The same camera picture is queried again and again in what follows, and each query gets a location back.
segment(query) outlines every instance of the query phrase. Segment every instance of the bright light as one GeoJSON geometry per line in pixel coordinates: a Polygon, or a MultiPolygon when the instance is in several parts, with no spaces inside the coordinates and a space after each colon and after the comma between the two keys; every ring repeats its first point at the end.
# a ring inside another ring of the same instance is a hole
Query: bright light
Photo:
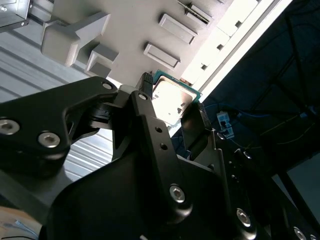
{"type": "Polygon", "coordinates": [[[242,24],[257,5],[257,0],[234,0],[217,27],[231,37],[238,30],[236,24],[242,24]]]}
{"type": "MultiPolygon", "coordinates": [[[[235,1],[238,1],[238,3],[246,2],[249,5],[251,2],[251,7],[253,6],[253,2],[249,0],[235,1]]],[[[246,52],[253,46],[253,44],[261,37],[261,35],[291,2],[292,0],[260,0],[253,10],[248,8],[246,13],[244,12],[243,15],[238,15],[239,19],[237,21],[240,21],[241,18],[245,20],[237,29],[237,31],[231,34],[232,37],[225,44],[222,50],[219,51],[219,53],[210,53],[212,60],[211,64],[202,72],[200,77],[197,78],[195,83],[192,85],[195,90],[198,90],[202,93],[200,102],[203,102],[208,97],[208,95],[218,86],[224,77],[231,71],[231,69],[239,62],[239,60],[246,54],[246,52]]],[[[224,28],[223,23],[221,23],[221,25],[218,23],[218,26],[220,26],[222,29],[224,28]]],[[[206,50],[200,50],[199,54],[201,55],[205,51],[206,50]]],[[[198,63],[202,62],[200,57],[197,59],[198,63]]],[[[170,136],[173,136],[180,126],[181,125],[178,123],[172,129],[170,129],[170,136]]]]}

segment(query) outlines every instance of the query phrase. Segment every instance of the blue cable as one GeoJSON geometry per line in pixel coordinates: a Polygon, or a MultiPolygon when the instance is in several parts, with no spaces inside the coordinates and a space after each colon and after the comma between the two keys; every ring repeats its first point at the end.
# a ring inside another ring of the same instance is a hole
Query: blue cable
{"type": "Polygon", "coordinates": [[[239,112],[242,113],[243,115],[247,115],[247,116],[250,116],[250,117],[253,117],[253,118],[265,118],[265,117],[270,117],[270,116],[271,116],[270,114],[265,114],[265,115],[253,115],[253,114],[250,114],[250,113],[241,111],[240,109],[236,108],[235,106],[232,106],[232,105],[229,105],[229,104],[226,104],[226,103],[214,103],[214,104],[211,104],[211,105],[209,105],[209,106],[206,106],[205,109],[210,108],[210,107],[213,107],[213,106],[217,106],[217,105],[227,106],[227,107],[229,107],[229,108],[231,108],[231,109],[235,109],[235,110],[239,111],[239,112]]]}

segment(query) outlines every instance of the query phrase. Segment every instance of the metal ceiling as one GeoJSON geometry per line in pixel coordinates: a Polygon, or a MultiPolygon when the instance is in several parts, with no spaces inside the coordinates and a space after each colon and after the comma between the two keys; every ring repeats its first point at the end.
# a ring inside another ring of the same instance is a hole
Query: metal ceiling
{"type": "MultiPolygon", "coordinates": [[[[33,20],[28,26],[0,34],[0,102],[89,77],[81,64],[65,67],[43,56],[41,35],[42,26],[33,20]]],[[[66,175],[76,181],[109,163],[112,154],[112,132],[102,129],[71,146],[64,164],[66,175]]]]}

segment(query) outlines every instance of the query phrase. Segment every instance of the screw hole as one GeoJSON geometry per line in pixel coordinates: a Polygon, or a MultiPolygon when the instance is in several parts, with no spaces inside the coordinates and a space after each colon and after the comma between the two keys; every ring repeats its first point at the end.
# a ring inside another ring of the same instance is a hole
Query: screw hole
{"type": "Polygon", "coordinates": [[[155,127],[155,130],[158,132],[158,133],[162,133],[162,129],[160,127],[155,127]]]}
{"type": "Polygon", "coordinates": [[[139,97],[140,97],[141,99],[143,99],[143,100],[147,100],[147,97],[146,97],[145,95],[141,94],[141,93],[139,93],[139,97]]]}
{"type": "Polygon", "coordinates": [[[109,83],[106,83],[106,82],[102,82],[102,86],[105,88],[105,89],[112,89],[112,86],[109,84],[109,83]]]}
{"type": "Polygon", "coordinates": [[[164,143],[161,143],[161,144],[160,144],[160,148],[161,148],[162,150],[168,150],[167,145],[165,145],[164,143]]]}
{"type": "Polygon", "coordinates": [[[11,130],[14,127],[10,123],[5,123],[5,124],[1,125],[1,128],[4,129],[4,130],[11,130]]]}

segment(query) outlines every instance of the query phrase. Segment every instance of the black cable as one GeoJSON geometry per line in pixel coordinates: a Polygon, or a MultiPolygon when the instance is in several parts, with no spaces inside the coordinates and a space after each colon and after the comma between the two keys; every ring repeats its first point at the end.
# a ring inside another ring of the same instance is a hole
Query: black cable
{"type": "MultiPolygon", "coordinates": [[[[320,32],[320,28],[310,24],[310,23],[300,23],[300,24],[297,24],[297,25],[294,25],[293,28],[296,28],[296,27],[299,27],[299,26],[307,26],[307,27],[310,27],[310,28],[313,28],[317,31],[320,32]]],[[[277,35],[275,35],[273,38],[271,38],[268,42],[266,42],[263,46],[259,47],[257,50],[253,51],[253,52],[250,52],[248,53],[248,55],[246,55],[245,57],[243,57],[242,59],[248,59],[250,57],[252,57],[252,55],[255,55],[257,54],[258,52],[260,52],[261,50],[263,50],[265,47],[267,47],[270,43],[272,43],[274,40],[276,40],[278,37],[280,37],[282,34],[286,33],[288,31],[288,29],[285,29],[283,31],[281,31],[280,33],[278,33],[277,35]]]]}
{"type": "Polygon", "coordinates": [[[5,236],[5,237],[1,238],[1,240],[2,239],[17,239],[17,238],[36,240],[36,239],[28,237],[28,236],[5,236]]]}

